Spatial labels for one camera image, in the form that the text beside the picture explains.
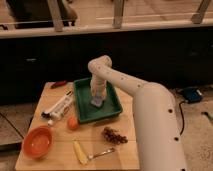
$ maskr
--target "floor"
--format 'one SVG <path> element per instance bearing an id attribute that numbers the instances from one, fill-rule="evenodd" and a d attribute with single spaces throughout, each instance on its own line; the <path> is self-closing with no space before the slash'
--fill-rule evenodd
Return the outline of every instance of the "floor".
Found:
<path id="1" fill-rule="evenodd" d="M 0 106 L 0 112 L 25 136 L 37 103 Z M 0 145 L 21 142 L 22 139 L 0 116 Z M 13 171 L 19 151 L 0 151 L 0 171 Z"/>
<path id="2" fill-rule="evenodd" d="M 76 26 L 113 24 L 113 0 L 69 0 L 70 7 L 77 14 Z M 201 1 L 195 0 L 126 0 L 123 23 L 140 23 L 155 21 L 190 20 Z M 210 4 L 205 18 L 212 18 L 213 5 Z M 14 29 L 14 19 L 9 15 L 5 0 L 0 0 L 0 24 Z"/>
<path id="3" fill-rule="evenodd" d="M 183 104 L 182 109 L 185 116 L 185 130 L 182 142 L 188 167 L 191 171 L 213 170 L 213 121 L 210 121 L 201 112 L 213 113 L 213 88 L 212 86 L 199 87 L 203 94 L 203 100 L 194 104 Z M 177 106 L 176 115 L 181 128 L 181 115 L 178 104 L 182 97 L 178 90 L 171 90 L 175 95 Z M 37 103 L 0 106 L 0 112 L 7 116 L 13 124 L 25 135 L 28 130 L 30 119 L 36 109 Z M 0 144 L 7 142 L 20 142 L 21 138 L 0 118 Z M 19 151 L 0 153 L 0 170 L 13 171 Z"/>

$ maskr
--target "orange bowl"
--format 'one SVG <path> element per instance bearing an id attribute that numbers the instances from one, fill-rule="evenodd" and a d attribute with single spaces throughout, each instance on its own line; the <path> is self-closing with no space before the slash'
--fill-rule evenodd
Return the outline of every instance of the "orange bowl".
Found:
<path id="1" fill-rule="evenodd" d="M 51 129 L 48 126 L 40 126 L 27 134 L 22 143 L 22 150 L 26 156 L 36 159 L 47 154 L 51 145 Z"/>

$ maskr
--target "chair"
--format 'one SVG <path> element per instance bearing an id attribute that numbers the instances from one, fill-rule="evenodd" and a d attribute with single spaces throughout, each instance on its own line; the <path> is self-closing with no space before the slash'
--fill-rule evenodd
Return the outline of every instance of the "chair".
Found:
<path id="1" fill-rule="evenodd" d="M 57 0 L 64 26 L 75 25 L 78 18 L 67 0 Z M 53 27 L 52 17 L 46 0 L 6 0 L 15 21 L 15 28 Z"/>

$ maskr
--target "metal fork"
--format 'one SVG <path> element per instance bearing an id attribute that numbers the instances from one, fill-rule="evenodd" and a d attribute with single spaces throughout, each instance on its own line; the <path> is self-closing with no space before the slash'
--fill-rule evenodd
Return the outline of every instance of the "metal fork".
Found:
<path id="1" fill-rule="evenodd" d="M 96 158 L 96 157 L 99 157 L 99 156 L 103 156 L 103 155 L 105 155 L 105 154 L 109 154 L 109 153 L 112 153 L 112 152 L 114 152 L 115 151 L 115 148 L 109 148 L 109 149 L 107 149 L 106 151 L 103 151 L 103 152 L 101 152 L 101 153 L 97 153 L 97 154 L 94 154 L 94 155 L 88 155 L 87 156 L 87 158 L 89 159 L 89 160 L 92 160 L 92 159 L 94 159 L 94 158 Z"/>

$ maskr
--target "table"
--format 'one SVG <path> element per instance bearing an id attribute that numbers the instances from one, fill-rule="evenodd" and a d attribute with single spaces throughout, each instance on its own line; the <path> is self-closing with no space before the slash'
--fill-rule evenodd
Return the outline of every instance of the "table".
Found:
<path id="1" fill-rule="evenodd" d="M 42 111 L 73 90 L 71 82 L 62 87 L 50 89 L 52 84 L 51 82 L 45 84 L 29 130 L 47 124 L 40 116 Z M 21 151 L 15 166 L 16 170 L 139 170 L 132 98 L 118 88 L 116 92 L 123 107 L 123 112 L 119 117 L 81 124 L 77 130 L 72 131 L 67 128 L 66 123 L 71 115 L 76 114 L 75 104 L 73 104 L 62 120 L 52 127 L 53 145 L 48 154 L 39 160 L 33 160 L 27 158 Z M 113 145 L 106 142 L 101 135 L 106 126 L 127 136 L 128 143 Z M 116 152 L 95 158 L 87 165 L 81 165 L 73 149 L 74 139 L 80 142 L 88 154 L 95 154 L 110 147 L 115 147 Z"/>

